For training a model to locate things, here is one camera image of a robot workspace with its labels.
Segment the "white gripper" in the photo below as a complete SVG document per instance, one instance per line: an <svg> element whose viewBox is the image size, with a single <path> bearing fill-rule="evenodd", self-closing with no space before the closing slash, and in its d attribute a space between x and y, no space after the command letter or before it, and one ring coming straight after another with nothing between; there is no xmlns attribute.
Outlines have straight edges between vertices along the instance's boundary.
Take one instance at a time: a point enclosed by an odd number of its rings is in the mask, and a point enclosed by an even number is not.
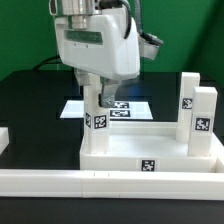
<svg viewBox="0 0 224 224"><path fill-rule="evenodd" d="M140 72L138 34L135 21L124 38L127 27L124 8L106 9L87 17L87 28L69 28L66 17L55 19L59 55L65 65L77 68L74 72L80 86L97 85L101 77L99 106L113 108L119 82L132 79Z"/></svg>

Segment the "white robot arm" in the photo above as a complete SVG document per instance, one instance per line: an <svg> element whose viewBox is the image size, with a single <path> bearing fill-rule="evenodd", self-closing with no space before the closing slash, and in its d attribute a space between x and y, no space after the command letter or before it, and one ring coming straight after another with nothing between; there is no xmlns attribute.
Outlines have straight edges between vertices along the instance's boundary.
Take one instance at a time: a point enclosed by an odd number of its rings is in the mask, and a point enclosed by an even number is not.
<svg viewBox="0 0 224 224"><path fill-rule="evenodd" d="M118 85L140 72L138 33L127 0L50 0L62 62L101 77L100 105L115 103Z"/></svg>

